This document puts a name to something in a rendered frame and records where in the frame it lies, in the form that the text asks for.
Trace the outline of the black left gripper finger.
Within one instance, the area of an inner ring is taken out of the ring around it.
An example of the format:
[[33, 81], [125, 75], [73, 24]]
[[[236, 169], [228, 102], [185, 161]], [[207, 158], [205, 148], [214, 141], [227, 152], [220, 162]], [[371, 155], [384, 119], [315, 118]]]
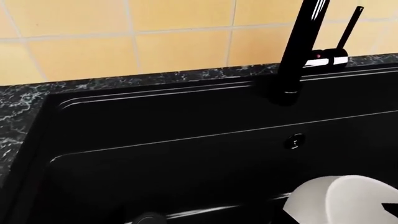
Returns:
[[381, 224], [398, 224], [398, 202], [383, 201], [383, 217]]

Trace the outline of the white ceramic cup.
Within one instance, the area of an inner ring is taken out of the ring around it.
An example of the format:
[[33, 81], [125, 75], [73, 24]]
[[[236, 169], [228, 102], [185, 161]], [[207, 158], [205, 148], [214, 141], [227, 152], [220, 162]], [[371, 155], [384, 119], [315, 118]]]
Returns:
[[338, 176], [318, 177], [298, 186], [283, 206], [298, 224], [328, 224], [326, 194]]

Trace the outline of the black sink drain strainer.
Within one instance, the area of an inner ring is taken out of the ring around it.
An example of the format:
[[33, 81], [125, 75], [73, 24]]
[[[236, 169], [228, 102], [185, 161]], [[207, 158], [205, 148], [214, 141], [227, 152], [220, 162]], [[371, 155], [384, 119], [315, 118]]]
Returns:
[[167, 219], [156, 212], [146, 212], [132, 220], [128, 220], [125, 224], [167, 224]]

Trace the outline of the black kitchen sink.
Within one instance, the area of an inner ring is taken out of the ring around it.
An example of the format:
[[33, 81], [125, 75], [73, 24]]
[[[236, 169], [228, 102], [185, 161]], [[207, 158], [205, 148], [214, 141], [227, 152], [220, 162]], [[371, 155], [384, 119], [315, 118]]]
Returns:
[[[318, 177], [398, 187], [398, 63], [301, 77], [292, 106], [276, 74], [49, 95], [0, 193], [0, 224], [269, 222]], [[284, 142], [304, 134], [304, 145]]]

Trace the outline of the black round overflow cap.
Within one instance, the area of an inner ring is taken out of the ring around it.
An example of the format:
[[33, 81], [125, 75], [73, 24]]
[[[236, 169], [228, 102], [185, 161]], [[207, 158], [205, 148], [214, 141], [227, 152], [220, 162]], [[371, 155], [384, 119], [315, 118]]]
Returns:
[[306, 137], [304, 134], [298, 133], [286, 139], [284, 142], [284, 147], [286, 149], [298, 149], [304, 145]]

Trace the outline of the black kitchen faucet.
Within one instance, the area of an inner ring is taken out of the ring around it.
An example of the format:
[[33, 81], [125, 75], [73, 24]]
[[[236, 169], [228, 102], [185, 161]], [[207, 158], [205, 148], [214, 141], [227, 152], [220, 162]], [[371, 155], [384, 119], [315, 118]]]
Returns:
[[280, 106], [292, 106], [298, 100], [303, 69], [312, 49], [330, 0], [303, 0], [290, 34], [277, 75], [269, 85], [268, 99]]

